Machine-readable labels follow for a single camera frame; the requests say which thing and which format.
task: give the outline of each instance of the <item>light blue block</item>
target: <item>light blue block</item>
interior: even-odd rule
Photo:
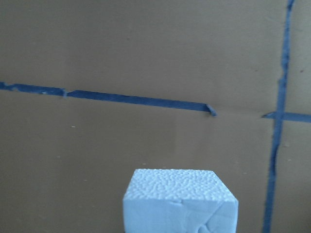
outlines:
[[[235,233],[238,200],[213,171],[137,169],[123,217],[126,233]]]

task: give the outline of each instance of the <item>textured top surface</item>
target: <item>textured top surface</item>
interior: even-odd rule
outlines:
[[[223,200],[236,201],[213,171],[137,169],[124,200]]]

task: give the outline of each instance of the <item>block's front face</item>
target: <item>block's front face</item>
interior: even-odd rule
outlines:
[[[126,233],[234,233],[238,201],[212,171],[138,169],[123,211]]]

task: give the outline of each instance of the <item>tape strip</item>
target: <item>tape strip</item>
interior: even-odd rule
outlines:
[[[26,85],[26,84],[8,85],[4,82],[0,82],[0,90],[8,90],[8,91],[17,90],[17,91],[28,92],[28,93],[63,96],[64,98],[74,97],[74,98],[83,98],[83,99],[90,99],[90,100],[103,100],[103,101],[123,102],[123,103],[132,103],[132,104],[143,104],[143,105],[158,106],[158,107],[165,107],[165,108],[187,109],[187,110],[210,112],[212,116],[217,115],[215,110],[210,105],[205,104],[205,103],[195,103],[195,102],[178,101],[178,100],[164,100],[164,99],[155,99],[155,98],[138,97],[138,96],[124,96],[124,95],[117,95],[117,94],[108,94],[108,93],[81,91],[81,90],[67,92],[65,89],[57,88],[57,87],[34,86],[34,85]]]
[[[275,119],[276,113],[275,112],[268,113],[264,115],[263,118]],[[284,113],[283,120],[311,123],[311,115],[299,113]]]
[[[281,65],[283,69],[283,76],[279,80],[278,95],[277,95],[277,106],[275,112],[275,126],[273,134],[273,142],[271,149],[270,165],[269,165],[269,179],[268,188],[266,196],[266,207],[264,212],[263,220],[263,233],[269,233],[271,230],[272,222],[272,212],[275,197],[275,187],[276,187],[276,159],[277,152],[281,142],[283,120],[284,120],[284,110],[286,101],[286,90],[287,90],[287,79],[288,79],[288,68],[290,62],[290,25],[291,25],[291,15],[293,4],[295,0],[288,0],[287,2],[287,12],[286,12],[286,22],[284,30],[284,42]]]

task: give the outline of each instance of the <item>foam block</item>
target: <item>foam block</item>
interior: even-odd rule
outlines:
[[[126,233],[235,233],[238,200],[213,171],[137,169],[123,218]]]

